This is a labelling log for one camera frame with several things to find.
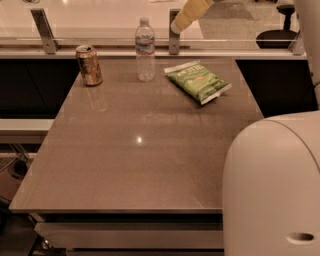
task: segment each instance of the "green snack package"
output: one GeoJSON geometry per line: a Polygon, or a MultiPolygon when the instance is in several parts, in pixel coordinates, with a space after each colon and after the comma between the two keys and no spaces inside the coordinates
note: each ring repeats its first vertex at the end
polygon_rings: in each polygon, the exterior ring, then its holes
{"type": "Polygon", "coordinates": [[[215,74],[200,64],[192,61],[179,66],[165,68],[168,78],[201,103],[219,97],[232,85],[219,79],[215,74]]]}

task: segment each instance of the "soda can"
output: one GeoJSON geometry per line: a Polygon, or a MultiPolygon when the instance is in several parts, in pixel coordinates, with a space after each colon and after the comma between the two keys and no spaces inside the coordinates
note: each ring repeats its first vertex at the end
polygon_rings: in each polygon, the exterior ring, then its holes
{"type": "Polygon", "coordinates": [[[79,63],[83,82],[87,86],[100,84],[102,79],[97,51],[91,45],[80,45],[76,48],[76,57],[79,63]]]}

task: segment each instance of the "water bottle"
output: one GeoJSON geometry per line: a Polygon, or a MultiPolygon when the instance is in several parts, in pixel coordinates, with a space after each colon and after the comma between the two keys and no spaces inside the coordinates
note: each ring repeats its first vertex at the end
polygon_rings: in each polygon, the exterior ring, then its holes
{"type": "Polygon", "coordinates": [[[144,82],[151,81],[155,77],[155,46],[154,31],[148,18],[140,18],[135,39],[138,77],[144,82]]]}

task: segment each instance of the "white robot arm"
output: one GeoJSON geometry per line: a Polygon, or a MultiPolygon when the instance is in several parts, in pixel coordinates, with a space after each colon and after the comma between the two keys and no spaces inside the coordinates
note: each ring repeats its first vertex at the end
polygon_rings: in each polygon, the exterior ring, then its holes
{"type": "MultiPolygon", "coordinates": [[[[320,81],[320,1],[295,0],[320,81]]],[[[223,178],[226,256],[320,255],[320,112],[264,119],[232,143],[223,178]]]]}

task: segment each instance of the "bottle label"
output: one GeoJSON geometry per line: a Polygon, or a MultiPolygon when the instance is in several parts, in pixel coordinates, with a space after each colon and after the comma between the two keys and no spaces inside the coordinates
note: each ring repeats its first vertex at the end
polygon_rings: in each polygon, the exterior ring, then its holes
{"type": "Polygon", "coordinates": [[[136,52],[140,55],[151,55],[155,52],[153,39],[136,39],[136,52]]]}

